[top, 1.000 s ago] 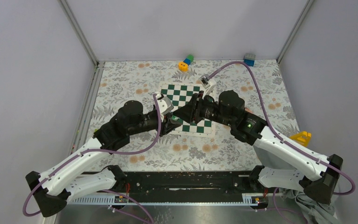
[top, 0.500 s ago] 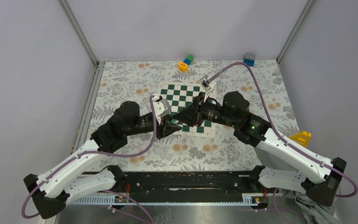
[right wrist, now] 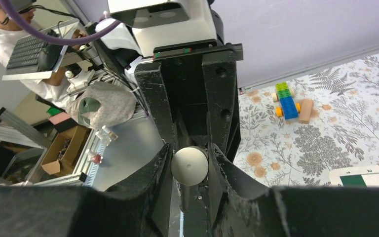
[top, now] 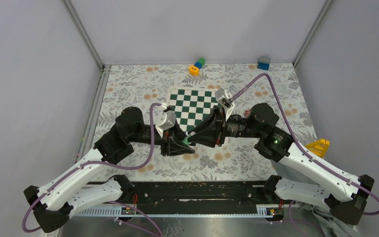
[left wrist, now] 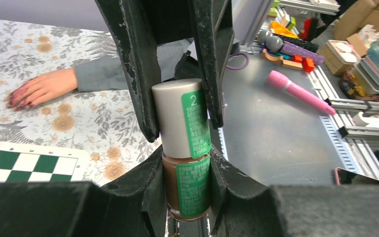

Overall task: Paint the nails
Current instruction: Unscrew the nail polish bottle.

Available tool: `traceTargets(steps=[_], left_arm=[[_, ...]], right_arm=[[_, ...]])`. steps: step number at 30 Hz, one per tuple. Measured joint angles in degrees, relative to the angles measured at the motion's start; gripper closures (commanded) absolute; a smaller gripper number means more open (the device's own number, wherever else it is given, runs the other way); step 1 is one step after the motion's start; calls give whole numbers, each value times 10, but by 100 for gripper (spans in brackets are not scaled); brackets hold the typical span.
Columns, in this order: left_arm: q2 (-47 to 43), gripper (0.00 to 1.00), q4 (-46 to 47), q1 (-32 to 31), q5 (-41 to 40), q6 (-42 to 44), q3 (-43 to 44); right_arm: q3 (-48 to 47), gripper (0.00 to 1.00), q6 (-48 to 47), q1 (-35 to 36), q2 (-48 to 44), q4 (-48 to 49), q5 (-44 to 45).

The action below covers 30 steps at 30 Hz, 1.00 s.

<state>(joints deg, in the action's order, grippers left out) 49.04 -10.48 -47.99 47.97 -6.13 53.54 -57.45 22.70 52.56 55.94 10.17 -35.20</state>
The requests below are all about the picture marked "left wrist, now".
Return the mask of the grey sleeved forearm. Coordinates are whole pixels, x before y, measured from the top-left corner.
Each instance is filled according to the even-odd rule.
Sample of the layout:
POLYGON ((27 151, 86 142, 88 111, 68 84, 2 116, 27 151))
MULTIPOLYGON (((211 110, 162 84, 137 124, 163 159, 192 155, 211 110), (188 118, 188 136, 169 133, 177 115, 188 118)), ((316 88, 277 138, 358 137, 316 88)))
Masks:
MULTIPOLYGON (((161 80, 174 77, 175 68, 193 39, 183 39, 157 47, 161 80)), ((120 58, 103 56, 74 67, 77 89, 81 92, 125 90, 127 82, 120 58)))

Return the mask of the nail polish bottle green label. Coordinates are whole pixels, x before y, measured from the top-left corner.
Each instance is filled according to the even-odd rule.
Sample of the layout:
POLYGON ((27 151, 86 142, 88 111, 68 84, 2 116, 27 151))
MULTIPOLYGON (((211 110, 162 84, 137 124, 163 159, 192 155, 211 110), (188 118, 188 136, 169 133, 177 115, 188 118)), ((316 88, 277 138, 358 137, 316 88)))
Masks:
POLYGON ((162 154, 167 208, 179 221, 194 221, 210 208, 210 155, 171 158, 162 154))

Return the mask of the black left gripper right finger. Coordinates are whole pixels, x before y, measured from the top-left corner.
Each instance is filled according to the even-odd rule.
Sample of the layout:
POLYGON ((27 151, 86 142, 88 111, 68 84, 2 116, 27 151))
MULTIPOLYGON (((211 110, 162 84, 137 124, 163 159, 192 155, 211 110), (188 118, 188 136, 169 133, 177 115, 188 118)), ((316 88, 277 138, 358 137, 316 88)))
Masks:
POLYGON ((379 185, 267 187, 212 148, 217 237, 379 237, 379 185))

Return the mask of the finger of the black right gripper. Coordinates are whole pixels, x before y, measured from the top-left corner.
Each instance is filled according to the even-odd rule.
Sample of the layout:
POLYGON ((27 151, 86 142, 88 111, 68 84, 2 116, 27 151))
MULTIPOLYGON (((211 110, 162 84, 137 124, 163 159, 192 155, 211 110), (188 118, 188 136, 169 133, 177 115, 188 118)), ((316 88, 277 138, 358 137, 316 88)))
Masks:
POLYGON ((214 129, 223 127, 222 80, 233 45, 230 0, 189 0, 191 29, 207 109, 214 129))
POLYGON ((160 82, 157 46, 141 0, 98 0, 114 39, 140 130, 149 142, 159 137, 152 86, 160 82))

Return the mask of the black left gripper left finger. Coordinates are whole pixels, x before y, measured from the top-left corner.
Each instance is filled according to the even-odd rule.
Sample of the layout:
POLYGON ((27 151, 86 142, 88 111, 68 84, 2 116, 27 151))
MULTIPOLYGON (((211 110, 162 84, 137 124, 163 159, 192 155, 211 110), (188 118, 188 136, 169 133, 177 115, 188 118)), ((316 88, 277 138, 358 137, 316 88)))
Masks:
POLYGON ((162 237, 166 199, 158 147, 99 187, 89 181, 0 183, 0 237, 162 237))

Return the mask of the person's hand painted nails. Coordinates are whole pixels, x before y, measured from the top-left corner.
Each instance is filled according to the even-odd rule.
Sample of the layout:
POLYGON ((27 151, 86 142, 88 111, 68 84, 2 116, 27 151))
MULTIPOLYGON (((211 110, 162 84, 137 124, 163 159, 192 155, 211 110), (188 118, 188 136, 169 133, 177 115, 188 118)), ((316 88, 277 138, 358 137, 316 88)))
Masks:
POLYGON ((55 70, 37 76, 11 92, 5 99, 6 107, 15 111, 31 109, 77 89, 75 70, 55 70))

